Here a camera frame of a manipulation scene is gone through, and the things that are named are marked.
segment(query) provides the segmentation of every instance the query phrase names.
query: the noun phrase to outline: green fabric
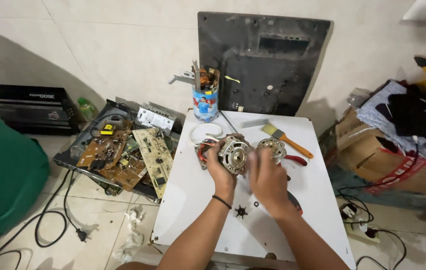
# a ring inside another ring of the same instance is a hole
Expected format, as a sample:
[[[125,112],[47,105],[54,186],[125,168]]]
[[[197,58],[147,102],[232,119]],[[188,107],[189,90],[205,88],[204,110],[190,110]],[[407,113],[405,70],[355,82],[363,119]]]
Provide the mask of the green fabric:
[[[25,216],[49,173],[41,147],[0,121],[0,234]]]

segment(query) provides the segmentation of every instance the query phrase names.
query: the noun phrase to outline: crumpled paper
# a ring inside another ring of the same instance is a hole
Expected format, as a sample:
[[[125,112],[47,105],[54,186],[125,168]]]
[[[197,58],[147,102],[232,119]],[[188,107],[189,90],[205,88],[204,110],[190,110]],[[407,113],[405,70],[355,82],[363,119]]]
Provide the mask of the crumpled paper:
[[[126,211],[125,216],[128,219],[128,229],[131,233],[126,237],[125,243],[112,254],[113,258],[121,263],[133,261],[133,257],[128,249],[140,247],[144,241],[144,235],[136,230],[136,224],[139,224],[143,220],[144,213],[138,213],[135,208],[132,208]]]

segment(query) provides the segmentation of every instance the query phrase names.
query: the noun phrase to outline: white wire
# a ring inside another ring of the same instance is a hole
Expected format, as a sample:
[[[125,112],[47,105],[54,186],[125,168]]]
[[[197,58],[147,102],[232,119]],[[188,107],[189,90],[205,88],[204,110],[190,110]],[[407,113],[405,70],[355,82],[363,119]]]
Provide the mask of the white wire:
[[[192,146],[195,146],[196,144],[193,142],[193,139],[191,138],[191,135],[193,134],[193,131],[195,131],[200,126],[215,126],[215,127],[219,128],[220,133],[218,133],[218,134],[206,133],[205,136],[208,139],[213,139],[213,140],[217,141],[218,139],[216,137],[221,136],[223,134],[223,129],[221,128],[221,126],[218,126],[218,125],[215,125],[215,124],[211,124],[211,123],[201,123],[201,124],[198,124],[198,125],[194,126],[190,130],[190,132],[189,132],[189,142],[192,144]]]

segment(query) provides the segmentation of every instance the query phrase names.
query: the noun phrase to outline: orange brush handle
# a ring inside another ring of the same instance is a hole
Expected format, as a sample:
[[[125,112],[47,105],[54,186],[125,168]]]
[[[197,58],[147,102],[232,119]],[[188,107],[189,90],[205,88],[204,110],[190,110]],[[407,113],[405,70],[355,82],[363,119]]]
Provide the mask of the orange brush handle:
[[[303,147],[301,147],[299,144],[295,143],[294,141],[288,139],[288,137],[286,137],[286,134],[283,134],[280,137],[280,141],[283,141],[287,144],[289,144],[291,147],[293,147],[296,151],[300,152],[300,154],[302,154],[303,156],[312,159],[313,158],[313,154],[311,154],[310,151],[304,149]]]

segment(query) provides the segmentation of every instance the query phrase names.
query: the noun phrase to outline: black bracelet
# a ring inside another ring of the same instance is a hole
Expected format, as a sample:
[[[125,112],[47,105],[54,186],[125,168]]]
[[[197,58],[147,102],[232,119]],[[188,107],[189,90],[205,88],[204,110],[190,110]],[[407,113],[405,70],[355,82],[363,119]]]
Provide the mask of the black bracelet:
[[[220,197],[218,197],[216,195],[213,195],[212,198],[219,200],[220,202],[224,203],[224,205],[226,205],[230,210],[231,210],[231,208],[233,208],[233,207],[231,207],[231,205],[227,204],[225,201],[223,201],[223,199],[221,199]]]

